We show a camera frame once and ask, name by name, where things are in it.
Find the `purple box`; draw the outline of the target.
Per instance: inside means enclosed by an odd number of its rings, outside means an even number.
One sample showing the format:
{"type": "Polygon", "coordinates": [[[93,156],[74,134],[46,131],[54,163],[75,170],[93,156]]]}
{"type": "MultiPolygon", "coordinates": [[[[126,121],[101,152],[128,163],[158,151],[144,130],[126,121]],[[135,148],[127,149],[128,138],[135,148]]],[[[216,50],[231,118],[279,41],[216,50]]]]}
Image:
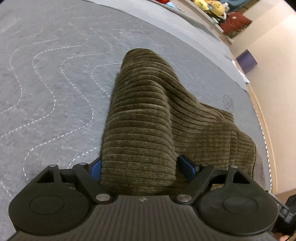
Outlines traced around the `purple box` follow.
{"type": "Polygon", "coordinates": [[[258,65],[256,59],[248,49],[236,57],[236,61],[245,74],[250,72],[255,66],[258,65]]]}

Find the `yellow plush toys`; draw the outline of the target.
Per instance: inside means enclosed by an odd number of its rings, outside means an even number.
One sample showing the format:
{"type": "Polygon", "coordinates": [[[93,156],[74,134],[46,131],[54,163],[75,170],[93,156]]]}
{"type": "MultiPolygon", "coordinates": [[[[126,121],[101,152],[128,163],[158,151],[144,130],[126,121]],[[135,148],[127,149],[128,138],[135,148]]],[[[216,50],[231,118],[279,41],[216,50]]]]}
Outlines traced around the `yellow plush toys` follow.
{"type": "Polygon", "coordinates": [[[206,13],[212,13],[221,19],[227,18],[225,6],[219,1],[194,0],[193,3],[206,13]]]}

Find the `dark olive corduroy pants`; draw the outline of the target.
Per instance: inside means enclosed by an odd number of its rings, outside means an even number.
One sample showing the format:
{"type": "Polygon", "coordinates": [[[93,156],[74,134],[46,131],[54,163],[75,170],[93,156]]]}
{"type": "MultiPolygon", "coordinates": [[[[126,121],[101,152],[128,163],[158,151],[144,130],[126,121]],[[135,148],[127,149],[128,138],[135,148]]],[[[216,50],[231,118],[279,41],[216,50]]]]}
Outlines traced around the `dark olive corduroy pants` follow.
{"type": "Polygon", "coordinates": [[[187,184],[180,155],[222,170],[236,165],[266,186],[257,146],[233,115],[199,102],[154,51],[132,49],[111,95],[99,183],[122,195],[176,194],[187,184]]]}

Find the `dark red cushion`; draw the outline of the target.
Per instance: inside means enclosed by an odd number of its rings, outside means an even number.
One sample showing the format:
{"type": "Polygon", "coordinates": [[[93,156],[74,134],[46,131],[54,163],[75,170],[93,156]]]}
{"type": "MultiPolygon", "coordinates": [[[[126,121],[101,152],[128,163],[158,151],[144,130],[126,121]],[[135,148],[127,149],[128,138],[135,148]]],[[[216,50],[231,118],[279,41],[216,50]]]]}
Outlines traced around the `dark red cushion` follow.
{"type": "Polygon", "coordinates": [[[223,30],[223,34],[231,39],[243,32],[252,23],[252,20],[239,11],[231,12],[226,16],[226,20],[222,21],[219,26],[223,30]]]}

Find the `grey quilted mattress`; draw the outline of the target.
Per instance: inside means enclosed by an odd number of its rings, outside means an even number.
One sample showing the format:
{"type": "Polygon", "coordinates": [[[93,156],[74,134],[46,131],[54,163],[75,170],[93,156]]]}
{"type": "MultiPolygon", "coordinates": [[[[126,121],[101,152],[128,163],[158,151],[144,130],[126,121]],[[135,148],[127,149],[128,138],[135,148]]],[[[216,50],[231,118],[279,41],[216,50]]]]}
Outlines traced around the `grey quilted mattress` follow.
{"type": "Polygon", "coordinates": [[[179,38],[89,1],[3,1],[1,240],[15,232],[8,207],[29,180],[49,164],[98,157],[114,80],[133,48],[155,51],[198,101],[232,113],[268,166],[248,92],[179,38]]]}

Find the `light blue bed sheet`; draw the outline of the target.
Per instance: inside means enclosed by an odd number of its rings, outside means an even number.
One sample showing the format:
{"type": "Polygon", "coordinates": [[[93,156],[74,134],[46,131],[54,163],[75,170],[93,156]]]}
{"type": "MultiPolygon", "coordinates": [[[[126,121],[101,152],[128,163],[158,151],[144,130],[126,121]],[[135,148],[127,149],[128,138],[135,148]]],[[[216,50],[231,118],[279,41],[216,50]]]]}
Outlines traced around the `light blue bed sheet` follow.
{"type": "Polygon", "coordinates": [[[187,43],[221,68],[242,89],[244,78],[233,64],[231,52],[205,25],[194,18],[157,1],[94,1],[146,21],[187,43]]]}

